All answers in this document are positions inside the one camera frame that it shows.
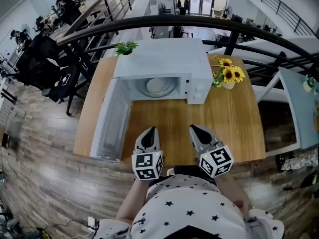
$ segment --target wooden floor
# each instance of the wooden floor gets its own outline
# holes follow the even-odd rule
[[[34,87],[20,83],[11,89],[18,96],[18,107],[27,115],[10,118],[7,130],[12,142],[8,150],[0,150],[7,180],[6,188],[0,185],[0,198],[6,206],[25,227],[44,228],[72,219],[87,222],[88,216],[113,218],[134,175],[127,165],[72,153],[83,102],[73,101],[74,117],[69,118],[65,114],[67,103],[58,105]],[[289,239],[299,238],[311,219],[319,215],[319,203],[310,200],[309,189],[288,194],[282,189],[297,187],[310,172],[277,173],[273,158],[237,165],[232,170],[256,208],[272,213],[280,210],[275,217],[284,222]],[[46,231],[55,239],[88,233],[77,223]]]

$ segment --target white shirt with star pattern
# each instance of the white shirt with star pattern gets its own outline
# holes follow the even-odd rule
[[[244,221],[241,211],[218,188],[198,177],[174,175],[151,186],[145,205],[130,226],[100,220],[95,239],[282,239],[284,225],[271,214],[252,209]]]

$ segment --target black star print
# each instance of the black star print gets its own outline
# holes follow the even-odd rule
[[[171,205],[173,205],[173,203],[170,201],[170,202],[166,202],[165,205],[171,206]]]
[[[194,214],[194,212],[193,211],[187,211],[187,214],[186,215],[190,215],[190,216],[192,216]]]
[[[216,215],[216,216],[212,216],[213,218],[211,220],[214,220],[214,221],[217,221],[217,219],[219,219],[219,217]]]

